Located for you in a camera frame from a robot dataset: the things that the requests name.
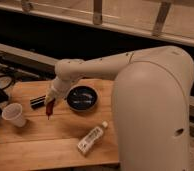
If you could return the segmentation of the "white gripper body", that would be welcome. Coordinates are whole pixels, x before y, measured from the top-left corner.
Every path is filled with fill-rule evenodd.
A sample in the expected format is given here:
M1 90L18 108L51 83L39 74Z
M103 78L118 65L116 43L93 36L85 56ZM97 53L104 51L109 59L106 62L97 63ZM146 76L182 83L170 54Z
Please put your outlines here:
M48 94L52 95L54 99L65 98L71 86L72 84L70 81L64 81L59 78L55 78L51 82Z

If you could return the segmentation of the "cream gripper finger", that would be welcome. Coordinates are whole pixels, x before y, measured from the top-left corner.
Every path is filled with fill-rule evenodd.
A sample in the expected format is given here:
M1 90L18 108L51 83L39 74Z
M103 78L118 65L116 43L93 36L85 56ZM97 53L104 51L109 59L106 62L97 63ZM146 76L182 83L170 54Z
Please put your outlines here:
M52 100L54 100L54 97L50 94L47 94L45 97L45 101L44 104L47 105L48 103L50 103Z

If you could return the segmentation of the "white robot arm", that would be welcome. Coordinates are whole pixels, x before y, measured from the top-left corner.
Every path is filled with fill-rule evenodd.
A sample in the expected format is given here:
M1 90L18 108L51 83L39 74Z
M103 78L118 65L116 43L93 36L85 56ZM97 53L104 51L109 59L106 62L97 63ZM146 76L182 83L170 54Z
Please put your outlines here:
M185 50L161 46L92 60L61 59L55 74L46 103L66 97L84 77L113 82L121 171L190 171L194 61Z

